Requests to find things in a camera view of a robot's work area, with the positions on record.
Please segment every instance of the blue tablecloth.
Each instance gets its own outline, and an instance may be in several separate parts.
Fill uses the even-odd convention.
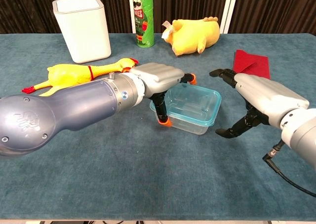
[[[144,99],[81,131],[62,131],[36,152],[0,160],[0,219],[316,221],[316,199],[261,159],[280,140],[280,130],[259,125],[231,140],[215,134],[246,108],[234,89],[208,75],[232,68],[237,49],[266,55],[272,79],[315,107],[316,37],[221,35],[201,55],[176,57],[160,36],[152,48],[139,48],[132,34],[110,34],[112,55],[91,64],[132,57],[194,72],[199,86],[222,95],[215,125],[201,136],[162,127]],[[0,35],[0,96],[45,81],[46,68],[59,63],[73,63],[62,35]],[[274,161],[316,191],[315,171],[290,148]]]

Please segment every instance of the logo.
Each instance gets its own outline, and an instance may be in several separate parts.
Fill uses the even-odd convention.
[[[128,93],[126,91],[122,91],[122,98],[126,100],[128,98]]]
[[[144,18],[144,12],[142,9],[134,10],[134,14],[135,14],[135,16],[137,16],[139,18]]]
[[[27,111],[23,114],[15,114],[14,117],[16,118],[16,122],[19,124],[19,127],[22,128],[22,132],[25,132],[28,129],[39,130],[40,119],[34,112]]]

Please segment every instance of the stuffed animal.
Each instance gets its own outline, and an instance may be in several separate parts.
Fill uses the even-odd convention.
[[[48,80],[32,87],[22,89],[22,92],[30,94],[38,89],[52,87],[40,96],[50,96],[56,91],[75,86],[81,83],[90,82],[97,76],[110,72],[127,72],[137,64],[138,61],[132,58],[123,58],[116,63],[103,66],[59,64],[47,68]]]
[[[167,29],[162,38],[172,45],[176,56],[198,52],[201,54],[205,48],[214,45],[219,39],[220,30],[217,17],[200,20],[173,20],[172,25],[165,21],[163,26]]]

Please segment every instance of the can label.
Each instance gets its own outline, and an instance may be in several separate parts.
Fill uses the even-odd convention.
[[[137,45],[154,45],[153,0],[133,0]]]

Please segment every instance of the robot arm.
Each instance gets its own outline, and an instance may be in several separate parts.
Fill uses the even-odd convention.
[[[216,133],[234,138],[262,124],[281,129],[282,140],[316,169],[316,109],[309,101],[284,85],[255,75],[237,74],[229,69],[210,72],[221,77],[246,100],[246,116],[230,129]]]
[[[162,64],[149,63],[129,73],[57,91],[49,97],[16,95],[0,99],[0,157],[20,156],[47,144],[61,130],[77,131],[143,98],[163,94],[191,74]],[[156,100],[161,123],[168,121],[164,97]]]

